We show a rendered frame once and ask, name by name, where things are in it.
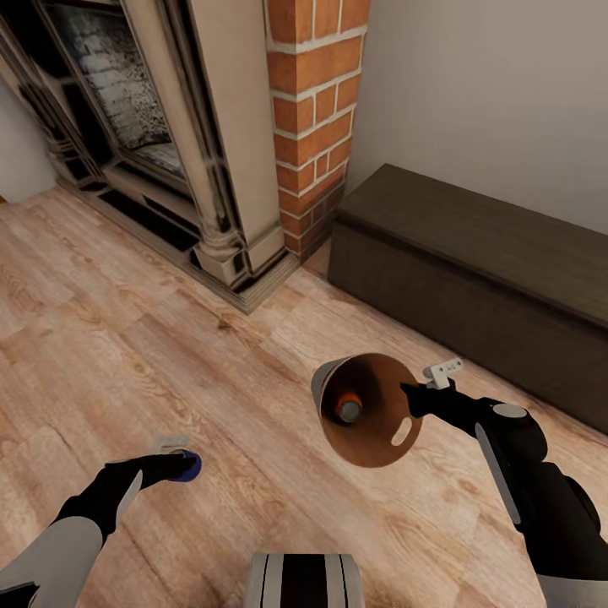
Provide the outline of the trash can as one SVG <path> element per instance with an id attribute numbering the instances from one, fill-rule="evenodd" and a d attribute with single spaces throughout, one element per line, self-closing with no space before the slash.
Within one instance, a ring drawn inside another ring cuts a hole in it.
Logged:
<path id="1" fill-rule="evenodd" d="M 328 385 L 348 383 L 361 407 L 359 421 L 338 419 L 328 400 Z M 346 462 L 364 469 L 379 469 L 402 459 L 415 444 L 424 416 L 411 416 L 408 396 L 400 384 L 421 388 L 410 369 L 398 359 L 379 352 L 365 352 L 322 364 L 313 374 L 311 391 L 330 447 Z M 399 445 L 392 439 L 404 418 L 412 422 Z"/>

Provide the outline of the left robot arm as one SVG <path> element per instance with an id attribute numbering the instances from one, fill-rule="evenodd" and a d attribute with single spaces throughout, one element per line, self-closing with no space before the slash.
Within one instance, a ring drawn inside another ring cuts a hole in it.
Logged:
<path id="1" fill-rule="evenodd" d="M 108 461 L 77 497 L 69 497 L 53 524 L 0 570 L 0 608 L 75 608 L 108 534 L 113 534 L 137 493 L 175 480 L 196 457 L 162 448 L 187 447 L 187 434 L 155 435 L 149 455 Z"/>

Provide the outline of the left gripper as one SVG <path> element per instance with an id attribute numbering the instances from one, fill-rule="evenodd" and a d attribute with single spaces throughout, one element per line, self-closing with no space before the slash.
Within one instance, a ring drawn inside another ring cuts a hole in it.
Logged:
<path id="1" fill-rule="evenodd" d="M 175 480 L 181 477 L 185 470 L 190 470 L 196 464 L 196 457 L 183 458 L 183 453 L 173 453 L 170 455 L 148 455 L 144 457 L 155 465 L 155 477 L 151 484 L 156 484 L 160 480 Z"/>

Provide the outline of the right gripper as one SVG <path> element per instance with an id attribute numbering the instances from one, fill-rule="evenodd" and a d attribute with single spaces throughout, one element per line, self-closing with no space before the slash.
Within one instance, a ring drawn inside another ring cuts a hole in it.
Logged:
<path id="1" fill-rule="evenodd" d="M 411 416 L 416 418 L 428 414 L 434 414 L 441 420 L 453 424 L 450 420 L 450 408 L 454 400 L 464 394 L 456 390 L 455 380 L 448 379 L 449 386 L 445 389 L 428 389 L 426 385 L 415 389 L 410 385 L 400 384 L 400 387 L 408 396 Z"/>

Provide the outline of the can of soda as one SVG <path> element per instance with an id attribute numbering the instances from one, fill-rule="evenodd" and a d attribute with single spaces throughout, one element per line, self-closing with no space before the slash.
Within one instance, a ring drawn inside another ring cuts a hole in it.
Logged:
<path id="1" fill-rule="evenodd" d="M 341 380 L 334 380 L 328 385 L 328 400 L 338 419 L 346 422 L 360 420 L 362 412 L 360 400 L 352 392 L 350 385 Z"/>
<path id="2" fill-rule="evenodd" d="M 192 465 L 192 468 L 190 470 L 185 470 L 184 474 L 182 474 L 181 477 L 176 478 L 176 481 L 189 482 L 189 481 L 195 479 L 198 476 L 200 469 L 202 467 L 201 458 L 195 453 L 190 453 L 190 451 L 186 451 L 186 449 L 176 449 L 176 451 L 170 452 L 170 455 L 172 455 L 173 453 L 183 453 L 183 458 L 185 458 L 185 459 L 188 459 L 188 457 L 197 458 L 196 464 Z"/>

